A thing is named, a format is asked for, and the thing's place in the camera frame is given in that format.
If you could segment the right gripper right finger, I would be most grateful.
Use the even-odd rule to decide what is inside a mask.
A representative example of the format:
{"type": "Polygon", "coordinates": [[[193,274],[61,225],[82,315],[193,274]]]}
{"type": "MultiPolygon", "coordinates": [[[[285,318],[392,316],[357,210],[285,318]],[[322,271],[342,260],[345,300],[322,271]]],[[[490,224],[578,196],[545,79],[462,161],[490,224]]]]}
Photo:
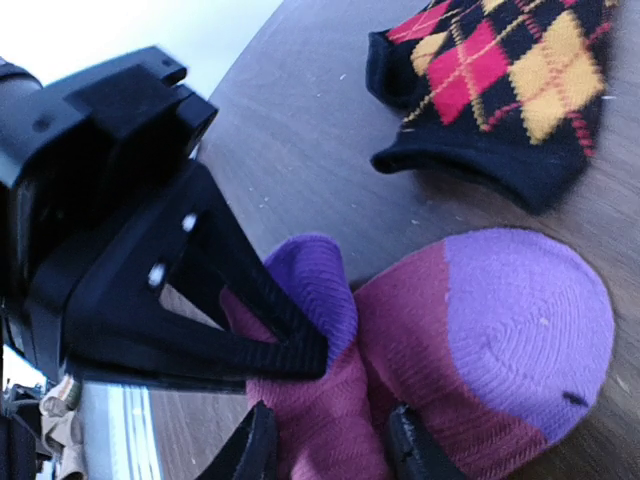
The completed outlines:
{"type": "Polygon", "coordinates": [[[389,416],[387,458],[396,479],[465,479],[465,475],[426,430],[418,413],[406,404],[398,405],[389,416]]]}

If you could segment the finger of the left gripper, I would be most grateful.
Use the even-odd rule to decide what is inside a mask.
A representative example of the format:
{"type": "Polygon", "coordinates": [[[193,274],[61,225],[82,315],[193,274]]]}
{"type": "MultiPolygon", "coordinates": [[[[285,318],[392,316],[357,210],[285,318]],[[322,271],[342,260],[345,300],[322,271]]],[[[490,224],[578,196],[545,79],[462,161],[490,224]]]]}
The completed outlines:
{"type": "Polygon", "coordinates": [[[29,289],[29,359],[51,378],[240,390],[321,377],[328,345],[190,162],[47,256],[29,289]]]}

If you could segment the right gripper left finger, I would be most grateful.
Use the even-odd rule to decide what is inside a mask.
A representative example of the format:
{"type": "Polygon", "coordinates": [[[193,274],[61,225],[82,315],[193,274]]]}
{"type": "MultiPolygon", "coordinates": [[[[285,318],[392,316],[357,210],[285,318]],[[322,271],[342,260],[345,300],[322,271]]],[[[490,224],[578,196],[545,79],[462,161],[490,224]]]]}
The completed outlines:
{"type": "Polygon", "coordinates": [[[278,429],[275,414],[257,402],[198,480],[274,480],[277,478],[278,429]]]}

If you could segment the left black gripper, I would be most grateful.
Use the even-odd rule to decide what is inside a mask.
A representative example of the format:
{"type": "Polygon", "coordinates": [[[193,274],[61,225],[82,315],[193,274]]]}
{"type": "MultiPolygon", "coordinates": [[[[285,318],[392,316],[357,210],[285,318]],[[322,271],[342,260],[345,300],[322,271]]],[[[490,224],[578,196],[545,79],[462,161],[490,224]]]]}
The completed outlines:
{"type": "Polygon", "coordinates": [[[1,65],[1,292],[23,297],[44,259],[127,197],[169,178],[217,115],[157,47],[49,85],[1,65]]]}

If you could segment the maroon purple orange sock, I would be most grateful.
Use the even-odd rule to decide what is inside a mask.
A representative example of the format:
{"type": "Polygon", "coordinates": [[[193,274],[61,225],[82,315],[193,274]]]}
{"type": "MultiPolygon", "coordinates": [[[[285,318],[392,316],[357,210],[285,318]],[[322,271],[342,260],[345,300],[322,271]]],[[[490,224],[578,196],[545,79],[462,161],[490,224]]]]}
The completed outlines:
{"type": "Polygon", "coordinates": [[[563,440],[606,380],[609,292],[543,234],[450,236],[358,289],[323,235],[287,240],[265,265],[329,341],[322,378],[247,384],[275,414],[279,479],[396,479],[387,422],[401,404],[465,479],[503,479],[563,440]]]}

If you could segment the black argyle sock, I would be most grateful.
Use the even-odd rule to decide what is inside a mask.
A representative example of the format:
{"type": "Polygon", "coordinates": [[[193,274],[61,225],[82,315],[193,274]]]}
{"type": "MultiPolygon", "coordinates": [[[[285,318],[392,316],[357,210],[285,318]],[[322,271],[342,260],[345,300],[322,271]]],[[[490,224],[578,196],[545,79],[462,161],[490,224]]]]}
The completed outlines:
{"type": "Polygon", "coordinates": [[[372,157],[443,169],[540,214],[594,157],[612,1],[432,1],[369,36],[366,86],[404,117],[372,157]]]}

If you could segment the front aluminium rail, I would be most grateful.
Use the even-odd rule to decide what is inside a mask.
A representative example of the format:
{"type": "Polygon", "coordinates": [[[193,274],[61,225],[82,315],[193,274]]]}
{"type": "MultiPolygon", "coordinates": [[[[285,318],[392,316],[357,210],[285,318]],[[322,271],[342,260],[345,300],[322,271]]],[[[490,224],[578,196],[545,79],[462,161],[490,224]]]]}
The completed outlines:
{"type": "Polygon", "coordinates": [[[88,382],[79,413],[90,479],[163,478],[147,388],[88,382]]]}

